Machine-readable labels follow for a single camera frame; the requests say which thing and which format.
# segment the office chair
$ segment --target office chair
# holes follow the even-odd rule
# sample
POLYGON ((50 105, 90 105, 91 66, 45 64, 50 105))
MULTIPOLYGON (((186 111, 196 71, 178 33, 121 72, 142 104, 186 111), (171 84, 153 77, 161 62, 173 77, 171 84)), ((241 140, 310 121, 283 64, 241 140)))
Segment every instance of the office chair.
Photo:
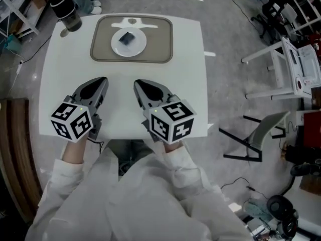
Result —
POLYGON ((287 31, 283 24, 280 23, 279 17, 286 4, 286 0, 269 0, 268 3, 262 6, 263 15, 252 17, 252 21, 257 21, 263 26, 263 33, 260 38, 263 39, 264 34, 268 32, 271 44, 276 41, 274 30, 277 30, 281 35, 287 36, 287 31))
POLYGON ((253 122, 260 123, 259 126, 252 132, 252 134, 246 139, 242 140, 231 133, 219 128, 219 132, 227 135, 229 138, 239 142, 240 144, 246 146, 245 157, 235 156, 235 155, 223 155, 224 158, 230 158, 235 160, 249 161, 249 162, 262 162, 262 148, 266 136, 271 132, 273 128, 282 130, 282 134, 272 136, 273 139, 285 138, 285 118, 290 114, 289 111, 280 112, 276 114, 271 114, 265 117, 263 120, 256 118, 243 116, 244 119, 248 119, 253 122), (250 152, 254 151, 258 154, 258 157, 250 157, 250 152))

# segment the gray floor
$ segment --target gray floor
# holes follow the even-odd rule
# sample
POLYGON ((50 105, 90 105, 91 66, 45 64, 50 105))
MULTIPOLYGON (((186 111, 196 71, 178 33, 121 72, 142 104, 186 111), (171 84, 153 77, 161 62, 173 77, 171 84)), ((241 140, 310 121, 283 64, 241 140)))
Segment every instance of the gray floor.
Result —
MULTIPOLYGON (((254 16, 262 6, 256 0, 234 0, 248 16, 254 16)), ((101 0, 103 13, 151 13, 177 16, 201 22, 204 49, 216 56, 206 56, 208 81, 208 137, 187 140, 192 157, 204 167, 211 181, 220 186, 243 176, 251 186, 266 196, 280 192, 289 182, 291 165, 280 160, 279 140, 268 138, 262 163, 250 163, 223 159, 223 153, 244 153, 241 147, 218 132, 218 127, 245 138, 256 123, 242 119, 242 115, 264 116, 296 110, 298 99, 271 101, 270 98, 247 100, 245 93, 265 90, 275 85, 274 73, 267 71, 271 63, 268 57, 241 63, 241 58, 266 45, 249 24, 240 9, 231 0, 101 0)), ((24 38, 21 54, 29 58, 51 35, 57 18, 46 9, 39 23, 40 35, 24 38)), ((38 130, 39 88, 46 51, 49 42, 28 63, 9 94, 30 100, 30 128, 35 163, 44 187, 50 176, 55 158, 59 158, 65 142, 59 138, 41 136, 38 130)), ((7 97, 16 76, 20 58, 8 52, 0 57, 0 97, 7 97)), ((86 156, 93 160, 98 154, 97 145, 89 144, 86 156)), ((224 193, 242 204, 250 193, 246 183, 239 180, 224 188, 224 193)))

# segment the brown box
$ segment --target brown box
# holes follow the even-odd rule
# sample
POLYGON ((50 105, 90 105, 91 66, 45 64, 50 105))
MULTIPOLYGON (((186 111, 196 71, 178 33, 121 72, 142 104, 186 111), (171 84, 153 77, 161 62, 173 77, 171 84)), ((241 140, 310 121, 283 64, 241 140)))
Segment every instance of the brown box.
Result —
POLYGON ((46 5, 45 0, 32 0, 32 2, 35 4, 35 6, 40 9, 46 5))

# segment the white shoe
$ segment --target white shoe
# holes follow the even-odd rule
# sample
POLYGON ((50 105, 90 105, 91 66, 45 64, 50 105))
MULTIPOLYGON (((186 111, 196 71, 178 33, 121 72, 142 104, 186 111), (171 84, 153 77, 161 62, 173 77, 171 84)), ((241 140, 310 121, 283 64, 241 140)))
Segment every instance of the white shoe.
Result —
POLYGON ((93 4, 94 6, 99 6, 99 7, 101 7, 101 2, 98 1, 98 0, 92 1, 92 4, 93 4))
POLYGON ((101 14, 101 8, 98 6, 95 6, 94 9, 91 11, 91 14, 95 14, 95 15, 101 14))

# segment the white table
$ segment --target white table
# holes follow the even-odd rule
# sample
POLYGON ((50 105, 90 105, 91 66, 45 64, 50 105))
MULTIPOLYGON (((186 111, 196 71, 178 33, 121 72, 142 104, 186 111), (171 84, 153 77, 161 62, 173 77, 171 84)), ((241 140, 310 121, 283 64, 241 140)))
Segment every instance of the white table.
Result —
POLYGON ((252 55, 243 58, 242 62, 249 62, 261 55, 270 53, 273 61, 273 66, 269 66, 268 70, 274 70, 276 77, 277 88, 269 91, 248 93, 247 99, 271 96, 272 100, 289 99, 289 98, 311 98, 311 88, 303 82, 303 71, 297 49, 291 42, 282 37, 282 40, 274 45, 264 48, 252 55), (276 51, 282 48, 283 54, 276 51), (295 62, 292 59, 291 51, 295 57, 295 62), (297 80, 301 81, 302 89, 297 87, 297 80))
POLYGON ((207 79, 200 23, 162 16, 173 24, 173 58, 168 63, 97 62, 89 52, 96 24, 103 16, 82 17, 81 28, 64 38, 60 37, 64 25, 56 24, 41 79, 40 134, 56 135, 49 116, 66 95, 72 95, 79 85, 90 79, 105 76, 109 88, 98 110, 102 118, 98 138, 150 138, 141 124, 145 118, 133 90, 137 79, 158 82, 180 99, 186 99, 197 113, 191 137, 207 136, 207 79))

